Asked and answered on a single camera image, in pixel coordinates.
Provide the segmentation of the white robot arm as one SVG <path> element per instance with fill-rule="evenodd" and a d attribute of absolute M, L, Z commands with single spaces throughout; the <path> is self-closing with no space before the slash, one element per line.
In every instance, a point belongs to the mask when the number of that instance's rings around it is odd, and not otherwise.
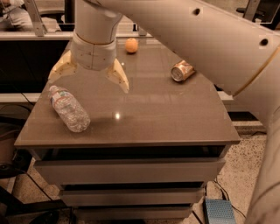
<path fill-rule="evenodd" d="M 232 95 L 266 128 L 262 165 L 245 224 L 280 224 L 280 37 L 201 0 L 76 0 L 70 51 L 49 79 L 77 66 L 100 71 L 116 57 L 127 17 Z"/>

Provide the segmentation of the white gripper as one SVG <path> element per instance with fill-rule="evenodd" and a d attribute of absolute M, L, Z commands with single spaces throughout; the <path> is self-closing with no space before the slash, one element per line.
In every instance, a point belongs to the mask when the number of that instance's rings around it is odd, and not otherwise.
<path fill-rule="evenodd" d="M 54 83 L 64 76 L 76 73 L 77 64 L 88 69 L 101 71 L 107 69 L 106 77 L 117 84 L 127 94 L 130 90 L 128 78 L 118 59 L 116 59 L 116 40 L 105 45 L 89 43 L 73 34 L 70 51 L 65 52 L 52 67 L 48 81 Z"/>

